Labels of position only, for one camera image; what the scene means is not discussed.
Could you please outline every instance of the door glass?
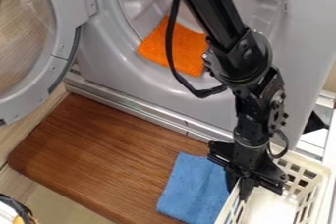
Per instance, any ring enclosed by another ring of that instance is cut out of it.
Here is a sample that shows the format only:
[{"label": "door glass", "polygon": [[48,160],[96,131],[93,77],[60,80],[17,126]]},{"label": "door glass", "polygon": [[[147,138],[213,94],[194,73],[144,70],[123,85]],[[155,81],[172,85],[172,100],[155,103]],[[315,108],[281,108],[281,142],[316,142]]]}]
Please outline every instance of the door glass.
[{"label": "door glass", "polygon": [[29,73],[54,30],[48,0],[0,0],[0,94]]}]

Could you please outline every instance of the washing machine door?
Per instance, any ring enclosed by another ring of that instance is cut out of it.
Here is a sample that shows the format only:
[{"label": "washing machine door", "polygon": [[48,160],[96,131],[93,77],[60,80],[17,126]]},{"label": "washing machine door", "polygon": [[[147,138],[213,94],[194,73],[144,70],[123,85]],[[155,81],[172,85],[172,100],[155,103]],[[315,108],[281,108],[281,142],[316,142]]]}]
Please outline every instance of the washing machine door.
[{"label": "washing machine door", "polygon": [[43,104],[74,59],[91,0],[0,0],[0,125]]}]

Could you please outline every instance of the laundry basket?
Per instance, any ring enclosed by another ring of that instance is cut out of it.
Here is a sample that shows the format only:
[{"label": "laundry basket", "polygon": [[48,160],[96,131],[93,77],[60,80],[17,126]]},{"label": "laundry basket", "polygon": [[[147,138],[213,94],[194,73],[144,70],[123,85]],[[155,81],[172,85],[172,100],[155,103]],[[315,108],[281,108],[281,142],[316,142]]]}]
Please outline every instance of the laundry basket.
[{"label": "laundry basket", "polygon": [[248,201],[243,202],[239,199],[237,184],[215,223],[320,224],[318,215],[331,181],[331,170],[291,151],[276,163],[289,175],[281,196],[258,187]]}]

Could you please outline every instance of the black cable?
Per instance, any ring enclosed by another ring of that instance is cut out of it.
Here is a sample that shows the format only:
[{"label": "black cable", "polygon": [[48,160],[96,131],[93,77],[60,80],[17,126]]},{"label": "black cable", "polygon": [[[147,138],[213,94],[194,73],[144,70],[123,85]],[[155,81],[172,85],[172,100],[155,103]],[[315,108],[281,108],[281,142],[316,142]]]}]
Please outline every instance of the black cable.
[{"label": "black cable", "polygon": [[174,59],[173,59],[173,34],[176,23],[176,18],[179,13],[180,0],[173,0],[170,17],[168,20],[168,26],[166,30],[166,54],[169,63],[169,67],[175,79],[182,84],[188,91],[190,91],[194,96],[198,98],[206,98],[210,95],[217,94],[226,90],[226,85],[216,86],[209,89],[197,90],[189,84],[189,82],[182,77],[175,69]]},{"label": "black cable", "polygon": [[273,158],[273,159],[279,159],[279,158],[282,158],[284,155],[286,155],[286,153],[288,152],[288,149],[289,149],[289,140],[288,140],[287,136],[281,130],[278,130],[275,133],[286,144],[285,148],[279,154],[273,154],[273,152],[272,152],[272,150],[270,148],[270,143],[269,143],[268,147],[267,147],[267,150],[268,150],[268,153],[271,156],[271,158]]}]

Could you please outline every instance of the washing machine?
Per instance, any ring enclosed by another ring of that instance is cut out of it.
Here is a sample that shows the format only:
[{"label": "washing machine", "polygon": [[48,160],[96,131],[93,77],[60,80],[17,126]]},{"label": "washing machine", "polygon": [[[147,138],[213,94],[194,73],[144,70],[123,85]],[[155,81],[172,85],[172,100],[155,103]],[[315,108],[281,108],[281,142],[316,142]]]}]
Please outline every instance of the washing machine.
[{"label": "washing machine", "polygon": [[[171,2],[1,0],[0,125],[31,113],[66,77],[70,91],[199,140],[230,141],[236,124],[230,90],[196,98],[168,68],[137,53]],[[333,63],[336,5],[333,0],[234,2],[244,22],[270,41],[288,94],[284,131],[293,148]],[[202,33],[183,2],[178,22]],[[219,85],[207,72],[199,78],[183,75],[196,88]]]}]

